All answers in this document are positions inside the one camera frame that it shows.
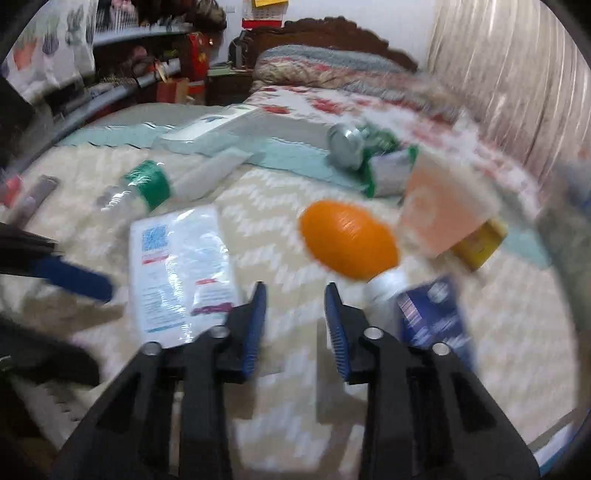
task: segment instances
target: floral pillow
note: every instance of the floral pillow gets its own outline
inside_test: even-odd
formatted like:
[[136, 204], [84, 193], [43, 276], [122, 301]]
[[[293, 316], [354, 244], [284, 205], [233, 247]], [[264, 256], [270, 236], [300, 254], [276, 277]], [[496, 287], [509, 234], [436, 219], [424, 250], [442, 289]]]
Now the floral pillow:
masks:
[[342, 89], [371, 95], [454, 124], [461, 100], [424, 72], [411, 73], [383, 57], [328, 48], [284, 45], [264, 52], [252, 91], [269, 85]]

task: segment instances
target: wall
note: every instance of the wall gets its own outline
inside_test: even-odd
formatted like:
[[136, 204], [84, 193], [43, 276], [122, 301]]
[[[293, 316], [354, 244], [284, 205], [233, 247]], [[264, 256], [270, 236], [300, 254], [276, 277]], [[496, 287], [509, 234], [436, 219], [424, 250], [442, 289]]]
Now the wall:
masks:
[[[242, 0], [218, 0], [228, 12], [223, 43], [212, 62], [224, 61], [228, 45], [242, 30]], [[391, 48], [406, 51], [421, 66], [427, 64], [437, 0], [290, 0], [283, 20], [338, 17], [356, 22], [388, 40]]]

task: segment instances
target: green label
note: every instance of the green label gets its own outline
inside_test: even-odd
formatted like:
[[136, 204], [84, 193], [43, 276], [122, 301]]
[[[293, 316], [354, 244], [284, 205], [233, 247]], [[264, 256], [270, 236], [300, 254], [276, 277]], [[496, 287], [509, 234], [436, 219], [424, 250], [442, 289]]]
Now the green label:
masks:
[[123, 178], [128, 186], [134, 186], [142, 194], [150, 212], [170, 198], [170, 185], [164, 170], [153, 160], [143, 161]]

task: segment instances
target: floral bedsheet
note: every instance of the floral bedsheet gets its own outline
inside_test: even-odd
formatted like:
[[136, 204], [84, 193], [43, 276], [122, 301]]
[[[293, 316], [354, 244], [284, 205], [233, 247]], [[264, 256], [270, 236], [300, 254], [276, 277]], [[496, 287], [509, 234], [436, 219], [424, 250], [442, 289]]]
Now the floral bedsheet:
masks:
[[443, 157], [468, 162], [504, 189], [517, 194], [529, 219], [533, 220], [540, 212], [536, 181], [515, 160], [484, 142], [478, 126], [468, 117], [450, 126], [429, 119], [416, 112], [413, 105], [400, 101], [304, 86], [266, 86], [245, 103], [318, 124], [372, 122], [392, 130], [404, 143], [425, 145]]

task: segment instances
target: teal cloth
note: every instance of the teal cloth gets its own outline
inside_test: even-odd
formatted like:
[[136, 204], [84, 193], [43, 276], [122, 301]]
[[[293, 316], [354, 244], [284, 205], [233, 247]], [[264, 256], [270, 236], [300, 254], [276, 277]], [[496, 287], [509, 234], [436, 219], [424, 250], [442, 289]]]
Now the teal cloth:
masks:
[[545, 270], [552, 265], [552, 260], [540, 236], [533, 229], [523, 230], [510, 225], [500, 248], [535, 265], [540, 270]]
[[[108, 127], [87, 127], [72, 133], [59, 145], [77, 147], [90, 143], [97, 147], [121, 147], [131, 145], [137, 148], [151, 148], [154, 141], [161, 135], [172, 130], [168, 125], [124, 125]], [[213, 155], [223, 147], [243, 145], [263, 155], [255, 155], [249, 163], [273, 170], [285, 170], [303, 177], [326, 181], [353, 189], [358, 192], [365, 190], [366, 184], [361, 177], [339, 170], [332, 166], [328, 150], [316, 148], [305, 143], [294, 143], [278, 138], [237, 139], [232, 134], [220, 134], [213, 137], [215, 144], [196, 146], [192, 143], [177, 143], [177, 153], [203, 153]]]

